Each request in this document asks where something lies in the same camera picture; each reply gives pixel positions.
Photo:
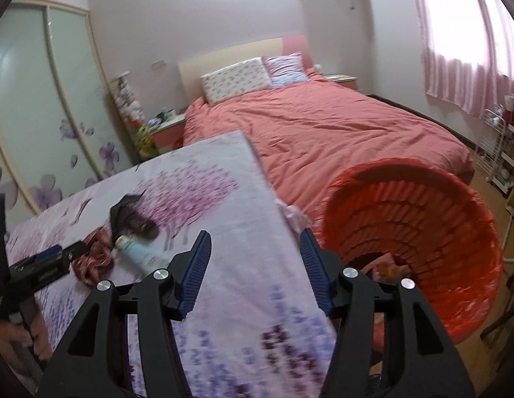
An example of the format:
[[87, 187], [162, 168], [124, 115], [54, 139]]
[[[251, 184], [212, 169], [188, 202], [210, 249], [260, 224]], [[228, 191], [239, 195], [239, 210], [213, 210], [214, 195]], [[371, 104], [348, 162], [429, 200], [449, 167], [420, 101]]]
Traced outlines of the person's left hand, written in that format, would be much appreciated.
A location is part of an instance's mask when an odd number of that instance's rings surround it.
[[48, 333], [41, 306], [37, 306], [37, 313], [27, 331], [23, 326], [0, 320], [0, 353], [4, 360], [14, 370], [21, 372], [24, 364], [18, 358], [14, 346], [23, 348], [33, 347], [34, 353], [40, 360], [50, 360], [53, 350], [49, 344]]

